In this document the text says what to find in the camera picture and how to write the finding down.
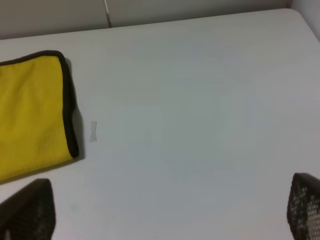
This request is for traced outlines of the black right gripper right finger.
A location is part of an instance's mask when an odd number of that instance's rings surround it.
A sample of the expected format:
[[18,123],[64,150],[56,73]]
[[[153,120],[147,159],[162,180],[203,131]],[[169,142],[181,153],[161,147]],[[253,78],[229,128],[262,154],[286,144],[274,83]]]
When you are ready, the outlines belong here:
[[287,222],[295,240],[320,239],[320,180],[295,173],[287,203]]

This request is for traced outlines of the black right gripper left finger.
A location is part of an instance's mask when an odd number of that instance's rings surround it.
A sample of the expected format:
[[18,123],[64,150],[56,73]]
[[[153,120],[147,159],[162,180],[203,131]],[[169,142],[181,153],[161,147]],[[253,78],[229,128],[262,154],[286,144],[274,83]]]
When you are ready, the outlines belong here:
[[38,178],[0,204],[2,240],[50,240],[56,227],[51,181]]

